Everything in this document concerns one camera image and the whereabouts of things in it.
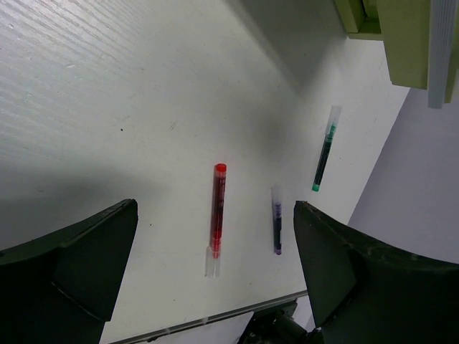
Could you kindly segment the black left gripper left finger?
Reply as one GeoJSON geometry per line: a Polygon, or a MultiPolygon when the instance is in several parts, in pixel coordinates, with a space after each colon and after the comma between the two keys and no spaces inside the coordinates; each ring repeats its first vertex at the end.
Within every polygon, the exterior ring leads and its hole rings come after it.
{"type": "Polygon", "coordinates": [[[134,199],[1,251],[2,343],[99,343],[138,224],[134,199]]]}

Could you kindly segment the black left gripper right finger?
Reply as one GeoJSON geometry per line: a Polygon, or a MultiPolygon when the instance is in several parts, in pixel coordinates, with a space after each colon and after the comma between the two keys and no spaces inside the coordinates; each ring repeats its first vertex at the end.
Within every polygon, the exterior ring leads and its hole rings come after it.
{"type": "Polygon", "coordinates": [[[458,266],[393,247],[305,201],[294,231],[326,343],[456,343],[458,266]]]}

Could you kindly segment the red gel pen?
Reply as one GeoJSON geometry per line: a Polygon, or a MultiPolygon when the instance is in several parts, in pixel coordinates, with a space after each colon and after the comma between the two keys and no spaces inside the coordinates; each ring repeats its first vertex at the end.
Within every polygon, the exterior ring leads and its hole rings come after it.
{"type": "Polygon", "coordinates": [[[218,277],[222,247],[222,230],[224,216],[224,195],[226,187],[227,165],[218,163],[214,166],[212,189],[212,216],[209,246],[207,247],[205,275],[218,277]]]}

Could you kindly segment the green gel pen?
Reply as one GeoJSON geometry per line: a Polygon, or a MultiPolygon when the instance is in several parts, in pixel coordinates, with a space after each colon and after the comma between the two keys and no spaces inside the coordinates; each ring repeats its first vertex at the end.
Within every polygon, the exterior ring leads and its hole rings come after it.
{"type": "Polygon", "coordinates": [[[329,153],[331,151],[331,145],[333,143],[333,138],[336,132],[336,128],[339,123],[339,117],[341,115],[341,106],[333,105],[331,107],[331,112],[326,126],[325,137],[323,141],[323,146],[321,149],[321,155],[316,169],[316,174],[314,176],[312,191],[318,192],[321,186],[321,181],[323,178],[323,173],[325,171],[326,163],[328,160],[329,153]]]}

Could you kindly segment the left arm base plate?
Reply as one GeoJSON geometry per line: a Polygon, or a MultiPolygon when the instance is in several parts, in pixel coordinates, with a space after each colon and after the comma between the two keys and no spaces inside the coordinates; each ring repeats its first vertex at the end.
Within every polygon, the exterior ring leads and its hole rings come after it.
{"type": "Polygon", "coordinates": [[[307,331],[294,321],[296,307],[296,301],[291,301],[255,312],[237,344],[323,344],[321,330],[307,331]]]}

